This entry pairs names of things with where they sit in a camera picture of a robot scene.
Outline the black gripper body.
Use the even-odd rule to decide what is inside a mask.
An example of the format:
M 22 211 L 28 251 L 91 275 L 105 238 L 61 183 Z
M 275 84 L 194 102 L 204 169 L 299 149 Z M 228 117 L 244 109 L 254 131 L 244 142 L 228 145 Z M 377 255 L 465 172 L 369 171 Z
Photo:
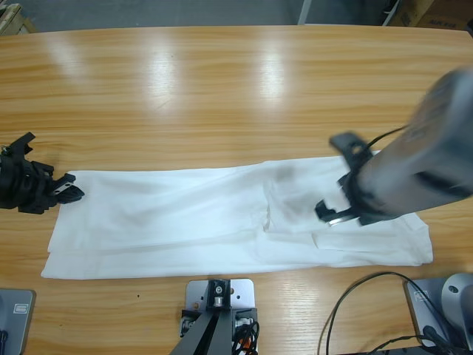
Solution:
M 75 186 L 69 173 L 53 178 L 54 167 L 25 160 L 21 155 L 1 156 L 1 208 L 43 214 L 58 205 L 55 196 Z
M 348 173 L 338 180 L 338 184 L 344 193 L 350 207 L 341 212 L 333 212 L 328 220 L 330 226 L 357 220 L 361 226 L 392 220 L 393 214 L 387 214 L 371 206 L 363 199 L 361 190 L 356 185 L 353 173 Z

